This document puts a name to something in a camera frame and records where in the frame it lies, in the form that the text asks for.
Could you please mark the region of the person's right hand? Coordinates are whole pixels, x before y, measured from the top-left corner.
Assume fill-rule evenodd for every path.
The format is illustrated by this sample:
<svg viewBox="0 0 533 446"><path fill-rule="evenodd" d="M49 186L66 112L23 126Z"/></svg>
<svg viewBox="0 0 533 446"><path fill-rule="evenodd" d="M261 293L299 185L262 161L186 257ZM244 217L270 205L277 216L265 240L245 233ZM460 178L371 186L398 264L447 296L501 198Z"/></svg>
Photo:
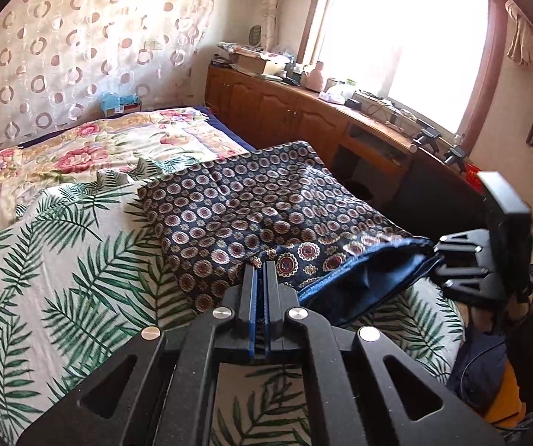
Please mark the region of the person's right hand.
<svg viewBox="0 0 533 446"><path fill-rule="evenodd" d="M503 334L504 320L508 315L507 310L512 302L513 297L510 297L506 302L492 310L465 305L466 326L473 327L475 330L488 335Z"/></svg>

